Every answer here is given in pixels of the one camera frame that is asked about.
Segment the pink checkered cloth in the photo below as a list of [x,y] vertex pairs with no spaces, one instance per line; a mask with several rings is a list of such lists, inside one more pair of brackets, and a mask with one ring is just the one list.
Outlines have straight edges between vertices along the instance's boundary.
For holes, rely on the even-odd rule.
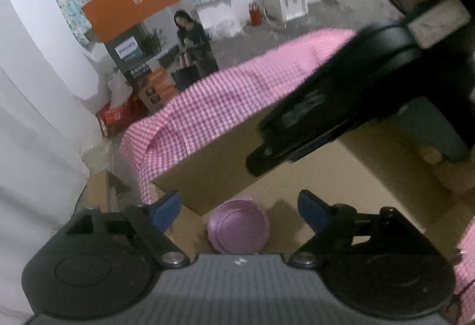
[[[465,251],[462,263],[455,267],[457,285],[455,292],[460,293],[475,279],[475,220],[464,232],[458,247]],[[475,284],[462,295],[462,316],[458,324],[466,324],[475,316]]]
[[162,110],[132,124],[120,150],[145,204],[149,182],[239,123],[288,95],[354,35],[320,30],[193,84]]

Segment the red bottle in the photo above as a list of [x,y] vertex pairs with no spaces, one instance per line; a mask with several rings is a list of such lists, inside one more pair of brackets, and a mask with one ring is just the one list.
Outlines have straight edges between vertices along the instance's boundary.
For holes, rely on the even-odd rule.
[[262,24],[261,10],[256,2],[249,4],[249,16],[251,17],[251,23],[253,26],[260,26]]

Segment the gray gripper plate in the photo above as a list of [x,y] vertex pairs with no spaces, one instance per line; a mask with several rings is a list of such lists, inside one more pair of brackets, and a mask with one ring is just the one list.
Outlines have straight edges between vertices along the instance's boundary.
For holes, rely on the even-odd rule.
[[338,301],[317,273],[279,255],[200,255],[162,273],[149,295],[116,315],[69,321],[38,315],[31,325],[447,325],[439,315],[388,321]]

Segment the pink plastic bowl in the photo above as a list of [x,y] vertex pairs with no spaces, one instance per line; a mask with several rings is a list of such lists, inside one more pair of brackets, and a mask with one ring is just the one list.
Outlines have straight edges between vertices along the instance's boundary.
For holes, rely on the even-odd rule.
[[265,212],[251,198],[233,198],[217,207],[208,222],[208,239],[220,254],[254,254],[269,240]]

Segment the gray floor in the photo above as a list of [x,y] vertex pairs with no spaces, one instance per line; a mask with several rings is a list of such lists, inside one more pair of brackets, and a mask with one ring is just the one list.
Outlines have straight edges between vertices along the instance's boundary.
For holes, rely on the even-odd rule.
[[[267,23],[259,27],[247,26],[244,32],[232,39],[212,43],[216,60],[221,69],[232,67],[260,56],[270,49],[322,28],[359,29],[376,20],[396,19],[399,12],[387,0],[340,0],[338,4],[323,1],[310,4],[307,16],[293,20],[285,30],[275,30]],[[112,139],[112,157],[108,167],[132,192],[118,195],[121,207],[137,204],[140,200],[136,177],[125,159],[118,152],[120,136]]]

